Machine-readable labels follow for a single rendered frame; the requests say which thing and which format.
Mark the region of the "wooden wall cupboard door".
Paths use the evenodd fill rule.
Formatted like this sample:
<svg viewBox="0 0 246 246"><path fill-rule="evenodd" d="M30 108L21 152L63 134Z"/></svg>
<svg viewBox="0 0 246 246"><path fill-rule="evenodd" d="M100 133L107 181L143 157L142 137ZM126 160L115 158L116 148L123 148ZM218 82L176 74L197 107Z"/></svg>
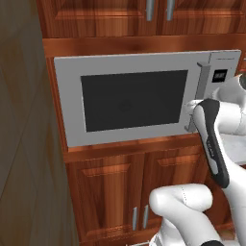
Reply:
<svg viewBox="0 0 246 246"><path fill-rule="evenodd" d="M146 0L37 0L44 38L153 36L158 6L147 21Z"/></svg>
<svg viewBox="0 0 246 246"><path fill-rule="evenodd" d="M175 0L171 21L160 0L158 35L246 34L246 0Z"/></svg>

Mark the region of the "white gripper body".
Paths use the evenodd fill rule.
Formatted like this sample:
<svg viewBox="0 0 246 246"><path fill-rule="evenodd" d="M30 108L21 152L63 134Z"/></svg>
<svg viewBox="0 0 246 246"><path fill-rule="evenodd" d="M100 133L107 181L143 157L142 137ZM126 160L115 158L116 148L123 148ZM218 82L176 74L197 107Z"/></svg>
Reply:
<svg viewBox="0 0 246 246"><path fill-rule="evenodd" d="M190 116L192 120L198 120L204 117L201 100L191 100L184 104L184 112Z"/></svg>

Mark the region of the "tall brown wooden panel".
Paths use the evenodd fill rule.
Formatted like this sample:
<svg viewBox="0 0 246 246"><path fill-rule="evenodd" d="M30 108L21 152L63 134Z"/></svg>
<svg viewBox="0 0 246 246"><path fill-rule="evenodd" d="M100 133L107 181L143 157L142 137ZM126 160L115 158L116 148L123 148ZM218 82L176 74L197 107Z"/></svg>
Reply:
<svg viewBox="0 0 246 246"><path fill-rule="evenodd" d="M0 0L0 246L79 246L36 0Z"/></svg>

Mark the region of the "wooden base cupboard door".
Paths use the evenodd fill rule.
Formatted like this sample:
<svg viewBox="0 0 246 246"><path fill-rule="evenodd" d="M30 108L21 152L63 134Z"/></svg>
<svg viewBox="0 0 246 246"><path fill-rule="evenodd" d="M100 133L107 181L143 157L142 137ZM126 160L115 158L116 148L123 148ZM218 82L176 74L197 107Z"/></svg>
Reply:
<svg viewBox="0 0 246 246"><path fill-rule="evenodd" d="M206 216L216 229L231 229L233 222L226 197L211 178L200 145L145 154L141 212L149 204L150 192L167 185L202 184L212 192L213 202Z"/></svg>
<svg viewBox="0 0 246 246"><path fill-rule="evenodd" d="M132 233L140 208L144 156L122 155L70 162L66 166L82 243Z"/></svg>

